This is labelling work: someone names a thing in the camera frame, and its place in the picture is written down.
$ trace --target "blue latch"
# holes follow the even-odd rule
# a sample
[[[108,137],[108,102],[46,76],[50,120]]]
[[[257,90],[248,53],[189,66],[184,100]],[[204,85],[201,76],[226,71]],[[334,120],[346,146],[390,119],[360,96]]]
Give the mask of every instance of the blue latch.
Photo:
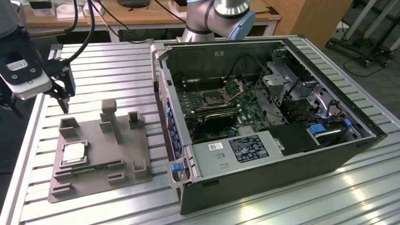
[[[324,131],[326,131],[326,129],[325,129],[325,127],[324,127],[320,123],[312,124],[312,125],[309,126],[309,132],[310,132],[313,135],[317,134],[317,133],[320,133],[320,132],[324,132]]]
[[[182,163],[174,163],[170,165],[170,170],[172,172],[178,172],[178,171],[182,171],[184,170],[184,167],[182,167]]]
[[[349,126],[350,126],[350,121],[349,121],[349,119],[344,119],[342,122],[344,122],[345,127],[349,128]]]

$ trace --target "wire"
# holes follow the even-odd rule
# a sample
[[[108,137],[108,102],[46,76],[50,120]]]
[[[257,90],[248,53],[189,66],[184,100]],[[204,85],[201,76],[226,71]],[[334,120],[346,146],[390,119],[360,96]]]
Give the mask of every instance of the wire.
[[[114,15],[108,11],[108,9],[104,7],[101,1],[97,1],[98,5],[102,7],[104,11],[110,15],[110,17],[116,20],[116,22],[118,22],[120,25],[122,25],[122,27],[126,29],[126,30],[130,30],[128,28],[128,26],[114,17]]]
[[[374,73],[377,73],[378,71],[381,71],[381,70],[385,69],[385,67],[382,67],[382,68],[377,69],[376,71],[373,71],[372,73],[369,73],[369,74],[366,74],[366,75],[358,75],[358,74],[350,72],[349,69],[345,67],[345,64],[348,64],[350,61],[354,61],[354,60],[358,60],[358,59],[361,59],[361,57],[360,57],[360,58],[356,58],[356,59],[346,60],[346,61],[344,62],[344,64],[342,64],[344,69],[345,69],[352,75],[358,76],[358,77],[368,77],[368,76],[373,75]]]
[[[258,64],[258,66],[262,68],[262,70],[265,70],[265,71],[268,70],[268,69],[264,67],[262,63],[261,63],[252,55],[245,54],[245,55],[240,56],[240,57],[236,59],[233,65],[232,65],[232,67],[230,67],[230,70],[229,70],[229,72],[228,72],[228,75],[226,75],[225,79],[228,79],[228,78],[230,77],[230,75],[232,75],[232,73],[233,73],[233,70],[234,70],[234,67],[236,67],[236,65],[238,64],[238,61],[240,61],[242,58],[245,58],[245,57],[250,58],[250,59]]]
[[[88,6],[89,6],[89,23],[90,23],[89,34],[88,34],[86,39],[84,40],[78,50],[74,52],[74,54],[68,59],[64,60],[65,65],[68,65],[78,57],[82,50],[88,46],[89,41],[93,36],[93,33],[94,33],[94,13],[93,13],[93,8],[92,8],[92,6],[94,6],[94,5],[92,4],[92,0],[88,0]]]
[[[102,23],[105,24],[106,28],[110,30],[110,32],[114,34],[114,36],[120,37],[118,34],[116,33],[116,31],[114,31],[114,30],[110,28],[110,26],[106,24],[105,19],[104,19],[102,15],[101,15],[100,11],[97,10],[97,7],[96,7],[94,5],[92,5],[92,6],[93,6],[96,12],[98,13],[100,19],[101,19]],[[132,43],[132,44],[141,44],[141,43],[146,43],[146,42],[149,42],[149,41],[153,41],[153,40],[152,40],[152,39],[146,39],[146,40],[144,40],[144,41],[137,41],[137,42],[126,41],[126,42],[129,42],[129,43]]]
[[[77,3],[76,3],[76,0],[73,0],[72,2],[73,2],[73,10],[74,10],[73,23],[72,23],[70,27],[64,29],[65,33],[69,33],[70,31],[73,31],[76,24],[77,24]]]
[[[166,11],[166,12],[169,12],[169,14],[170,15],[173,15],[184,24],[186,24],[186,22],[177,16],[177,15],[174,15],[174,13],[173,12],[170,12],[166,8],[165,8],[165,6],[162,6],[162,4],[158,2],[158,0],[154,0],[156,1],[156,3],[161,6],[161,8]]]

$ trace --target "power supply label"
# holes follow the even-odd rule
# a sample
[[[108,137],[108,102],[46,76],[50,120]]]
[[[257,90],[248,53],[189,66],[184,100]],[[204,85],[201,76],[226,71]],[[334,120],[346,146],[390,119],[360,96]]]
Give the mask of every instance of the power supply label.
[[[269,156],[258,135],[229,140],[229,144],[240,163]]]

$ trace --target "robotic arm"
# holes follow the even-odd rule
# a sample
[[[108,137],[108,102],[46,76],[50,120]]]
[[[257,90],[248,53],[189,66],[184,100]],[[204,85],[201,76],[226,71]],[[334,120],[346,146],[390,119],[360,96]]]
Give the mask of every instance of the robotic arm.
[[[14,110],[16,99],[28,99],[40,93],[57,99],[64,113],[74,96],[69,62],[42,60],[24,28],[22,8],[18,2],[0,0],[0,106]],[[46,35],[62,34],[64,30]]]
[[[256,21],[249,0],[188,0],[181,42],[213,41],[213,32],[229,40],[244,39]]]

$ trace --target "metal workbench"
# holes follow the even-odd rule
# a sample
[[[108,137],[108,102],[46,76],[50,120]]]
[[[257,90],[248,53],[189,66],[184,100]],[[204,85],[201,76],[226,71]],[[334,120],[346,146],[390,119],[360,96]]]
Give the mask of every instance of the metal workbench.
[[[370,224],[400,221],[400,122],[308,40],[288,36],[328,78],[388,133],[336,172],[185,216],[168,184],[166,152],[150,79],[149,44],[90,44],[73,61],[76,97],[69,114],[98,119],[100,101],[116,98],[116,114],[145,116],[153,180],[54,204],[49,180],[62,115],[54,99],[38,95],[5,199],[0,224]],[[69,57],[78,45],[65,45]]]

